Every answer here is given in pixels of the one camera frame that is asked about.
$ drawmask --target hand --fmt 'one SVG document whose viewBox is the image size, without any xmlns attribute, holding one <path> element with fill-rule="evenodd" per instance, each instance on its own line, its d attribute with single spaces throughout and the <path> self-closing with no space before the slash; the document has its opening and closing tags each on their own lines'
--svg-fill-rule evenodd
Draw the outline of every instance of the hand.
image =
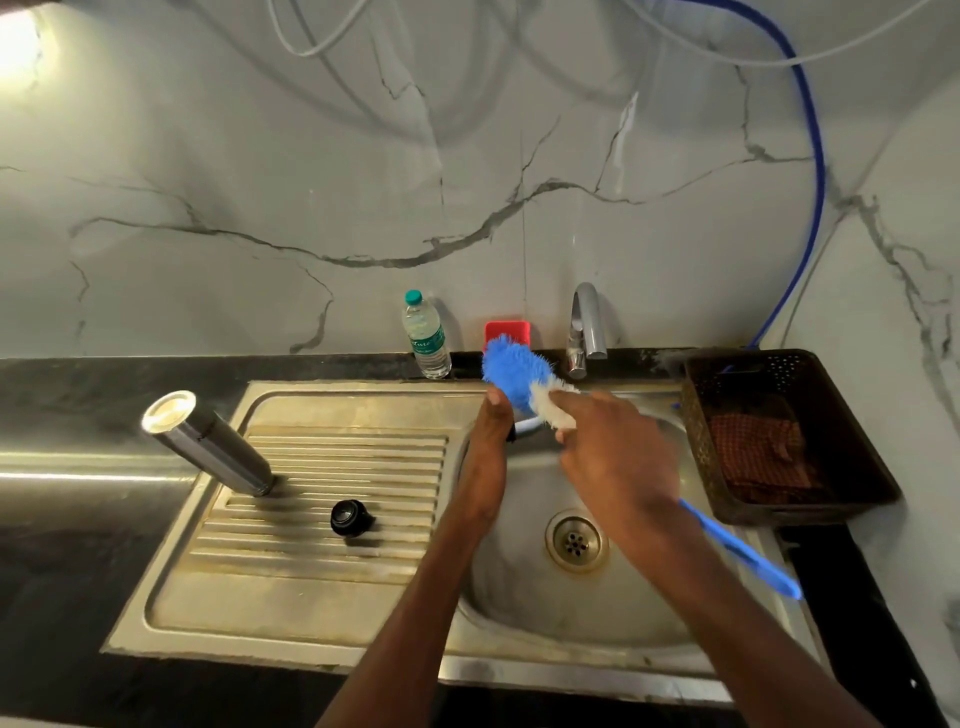
<svg viewBox="0 0 960 728">
<path fill-rule="evenodd" d="M 677 458 L 657 421 L 607 392 L 551 392 L 577 428 L 560 430 L 560 463 L 590 513 L 626 550 L 672 527 L 680 511 Z"/>
<path fill-rule="evenodd" d="M 482 534 L 493 526 L 507 484 L 507 435 L 514 426 L 514 409 L 507 396 L 490 387 L 473 424 L 450 508 L 476 524 Z"/>
</svg>

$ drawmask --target granite countertop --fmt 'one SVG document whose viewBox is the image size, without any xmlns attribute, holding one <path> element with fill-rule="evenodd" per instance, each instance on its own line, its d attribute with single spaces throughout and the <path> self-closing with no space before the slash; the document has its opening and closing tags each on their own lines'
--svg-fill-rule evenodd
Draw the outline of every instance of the granite countertop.
<svg viewBox="0 0 960 728">
<path fill-rule="evenodd" d="M 589 377 L 664 377 L 656 354 L 612 350 Z M 479 365 L 454 354 L 452 376 L 478 378 Z M 342 678 L 99 652 L 196 474 L 142 436 L 139 417 L 175 389 L 228 416 L 252 379 L 417 378 L 409 354 L 0 361 L 0 716 L 313 725 Z M 847 527 L 780 534 L 841 683 L 884 725 L 945 724 Z M 742 725 L 731 712 L 526 691 L 441 686 L 436 703 L 438 725 L 553 725 L 583 709 L 601 723 Z"/>
</svg>

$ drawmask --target brown plastic basket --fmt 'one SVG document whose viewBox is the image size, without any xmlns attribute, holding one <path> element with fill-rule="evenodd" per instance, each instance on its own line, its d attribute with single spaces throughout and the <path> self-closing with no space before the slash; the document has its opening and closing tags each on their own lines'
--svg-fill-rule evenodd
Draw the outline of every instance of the brown plastic basket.
<svg viewBox="0 0 960 728">
<path fill-rule="evenodd" d="M 681 405 L 710 506 L 724 523 L 837 523 L 901 496 L 900 486 L 811 352 L 693 355 L 686 362 Z M 823 487 L 796 504 L 737 497 L 723 476 L 708 427 L 711 417 L 732 412 L 797 422 L 805 439 L 804 458 Z"/>
</svg>

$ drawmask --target blue pipe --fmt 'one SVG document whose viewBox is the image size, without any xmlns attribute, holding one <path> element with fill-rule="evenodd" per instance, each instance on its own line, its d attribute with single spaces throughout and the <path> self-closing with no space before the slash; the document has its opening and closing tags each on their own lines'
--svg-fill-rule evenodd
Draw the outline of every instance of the blue pipe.
<svg viewBox="0 0 960 728">
<path fill-rule="evenodd" d="M 797 57 L 797 52 L 794 51 L 793 46 L 790 45 L 786 33 L 778 27 L 777 23 L 762 12 L 751 8 L 745 3 L 739 2 L 739 0 L 679 0 L 679 2 L 706 5 L 711 8 L 719 8 L 739 15 L 766 33 L 767 36 L 779 46 L 787 58 L 793 59 Z M 774 323 L 774 319 L 777 318 L 777 315 L 790 298 L 790 294 L 792 294 L 794 288 L 797 287 L 797 283 L 800 282 L 806 265 L 810 262 L 810 257 L 813 255 L 813 246 L 817 242 L 817 233 L 820 231 L 820 223 L 824 216 L 824 202 L 827 198 L 827 160 L 824 156 L 824 140 L 820 135 L 820 122 L 817 120 L 817 111 L 813 107 L 813 97 L 810 94 L 810 86 L 806 82 L 806 74 L 800 65 L 790 66 L 790 70 L 793 71 L 793 77 L 797 82 L 797 90 L 800 91 L 800 100 L 803 103 L 804 117 L 806 118 L 806 128 L 810 134 L 810 146 L 813 148 L 813 164 L 817 182 L 816 197 L 813 203 L 813 219 L 810 221 L 810 233 L 806 239 L 804 255 L 800 259 L 797 272 L 794 273 L 793 278 L 790 280 L 789 285 L 787 285 L 786 290 L 774 307 L 773 312 L 771 312 L 767 320 L 763 322 L 760 331 L 756 333 L 756 336 L 754 336 L 750 344 L 747 345 L 748 349 L 756 349 L 756 347 L 759 346 L 760 339 L 763 338 L 763 335 L 767 332 L 767 329 L 770 328 L 770 325 Z"/>
</svg>

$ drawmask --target person's left arm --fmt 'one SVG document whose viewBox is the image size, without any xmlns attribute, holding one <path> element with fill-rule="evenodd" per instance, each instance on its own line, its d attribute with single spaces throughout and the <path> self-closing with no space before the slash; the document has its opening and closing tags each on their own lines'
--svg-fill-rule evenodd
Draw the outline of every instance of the person's left arm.
<svg viewBox="0 0 960 728">
<path fill-rule="evenodd" d="M 492 387 L 470 433 L 460 480 L 417 573 L 318 728 L 427 724 L 461 582 L 503 499 L 504 448 L 513 423 L 510 403 Z"/>
</svg>

